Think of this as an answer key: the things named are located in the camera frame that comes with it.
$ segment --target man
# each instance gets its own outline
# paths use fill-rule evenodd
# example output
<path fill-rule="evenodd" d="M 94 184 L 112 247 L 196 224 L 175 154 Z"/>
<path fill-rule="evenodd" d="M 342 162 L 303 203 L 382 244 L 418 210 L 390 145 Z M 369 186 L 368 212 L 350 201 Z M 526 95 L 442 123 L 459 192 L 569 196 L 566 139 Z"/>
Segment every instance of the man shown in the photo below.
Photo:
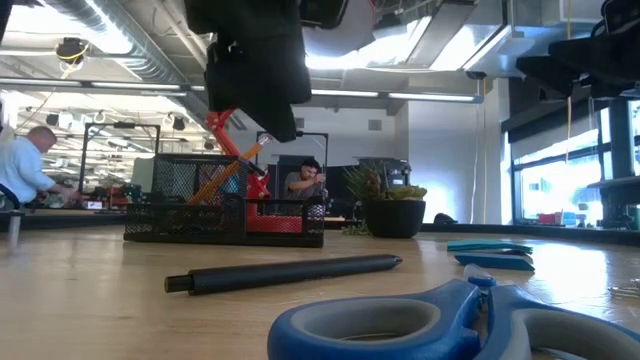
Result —
<path fill-rule="evenodd" d="M 312 196 L 327 196 L 327 191 L 322 189 L 325 175 L 320 174 L 320 164 L 314 159 L 306 159 L 302 162 L 300 172 L 294 172 L 287 176 L 284 182 L 287 200 L 306 200 Z"/>
<path fill-rule="evenodd" d="M 41 154 L 58 141 L 46 126 L 37 126 L 27 136 L 0 146 L 0 192 L 11 202 L 20 204 L 35 199 L 38 191 L 53 191 L 67 200 L 79 199 L 73 189 L 56 184 L 42 172 Z"/>

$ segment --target potted plant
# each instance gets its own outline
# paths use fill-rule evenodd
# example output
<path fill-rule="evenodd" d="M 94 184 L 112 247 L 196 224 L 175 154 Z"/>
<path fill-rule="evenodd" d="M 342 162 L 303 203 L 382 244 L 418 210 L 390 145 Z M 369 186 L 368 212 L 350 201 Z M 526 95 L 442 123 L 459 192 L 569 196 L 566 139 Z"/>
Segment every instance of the potted plant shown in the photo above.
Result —
<path fill-rule="evenodd" d="M 371 165 L 347 169 L 347 187 L 362 201 L 363 228 L 376 237 L 410 238 L 420 231 L 424 218 L 427 189 L 403 186 L 389 189 L 386 169 Z"/>

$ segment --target scissors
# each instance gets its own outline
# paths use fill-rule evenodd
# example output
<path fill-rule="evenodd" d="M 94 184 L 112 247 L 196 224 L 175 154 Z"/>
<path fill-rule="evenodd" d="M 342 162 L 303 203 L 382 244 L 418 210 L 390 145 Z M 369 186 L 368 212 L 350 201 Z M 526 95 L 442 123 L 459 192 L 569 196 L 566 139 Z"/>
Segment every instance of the scissors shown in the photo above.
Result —
<path fill-rule="evenodd" d="M 270 360 L 529 360 L 550 348 L 596 360 L 640 359 L 640 334 L 546 305 L 516 285 L 491 285 L 489 336 L 471 329 L 483 296 L 452 280 L 430 291 L 323 301 L 281 314 L 268 337 Z"/>

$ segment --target black marker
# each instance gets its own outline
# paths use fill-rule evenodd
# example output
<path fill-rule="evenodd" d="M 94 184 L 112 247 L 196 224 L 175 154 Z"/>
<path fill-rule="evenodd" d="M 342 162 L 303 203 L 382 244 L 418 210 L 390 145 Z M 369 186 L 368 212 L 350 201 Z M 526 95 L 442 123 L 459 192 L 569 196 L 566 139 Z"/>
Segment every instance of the black marker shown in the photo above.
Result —
<path fill-rule="evenodd" d="M 370 255 L 198 269 L 190 270 L 187 275 L 167 277 L 164 290 L 167 293 L 188 291 L 189 295 L 203 295 L 390 270 L 401 262 L 402 258 L 395 255 Z"/>

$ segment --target desk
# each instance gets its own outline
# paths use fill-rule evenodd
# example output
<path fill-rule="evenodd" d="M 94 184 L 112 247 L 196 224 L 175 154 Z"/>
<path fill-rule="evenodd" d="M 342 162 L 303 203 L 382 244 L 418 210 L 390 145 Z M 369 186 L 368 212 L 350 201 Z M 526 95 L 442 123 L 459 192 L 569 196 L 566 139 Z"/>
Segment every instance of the desk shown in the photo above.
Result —
<path fill-rule="evenodd" d="M 266 335 L 283 311 L 325 299 L 420 292 L 460 278 L 463 268 L 445 242 L 474 237 L 381 240 L 327 231 L 324 248 L 300 249 L 124 243 L 122 233 L 121 226 L 24 231 L 13 255 L 0 243 L 0 358 L 265 359 Z M 640 277 L 640 248 L 512 239 L 535 248 L 537 271 L 491 269 L 499 281 L 640 331 L 640 300 L 607 294 L 608 285 Z M 404 262 L 389 272 L 202 297 L 163 290 L 165 276 L 191 268 L 377 253 Z"/>

